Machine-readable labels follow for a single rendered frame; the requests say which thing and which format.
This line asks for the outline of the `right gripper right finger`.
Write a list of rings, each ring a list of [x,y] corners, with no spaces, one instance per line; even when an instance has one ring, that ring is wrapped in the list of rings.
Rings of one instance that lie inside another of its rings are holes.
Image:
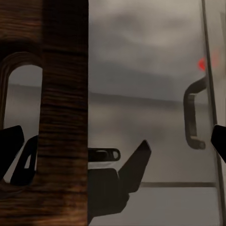
[[[214,126],[211,142],[226,163],[226,127],[220,125]]]

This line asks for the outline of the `cutting board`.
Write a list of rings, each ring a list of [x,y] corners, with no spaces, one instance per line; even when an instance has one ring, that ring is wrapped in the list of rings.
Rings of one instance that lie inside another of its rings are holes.
[[[89,0],[0,0],[0,63],[43,59],[36,173],[0,190],[0,226],[88,226]]]

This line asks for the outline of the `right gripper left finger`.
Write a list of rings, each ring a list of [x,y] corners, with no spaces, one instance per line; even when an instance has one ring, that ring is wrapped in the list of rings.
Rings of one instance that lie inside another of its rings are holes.
[[[24,144],[20,125],[0,130],[0,182]]]

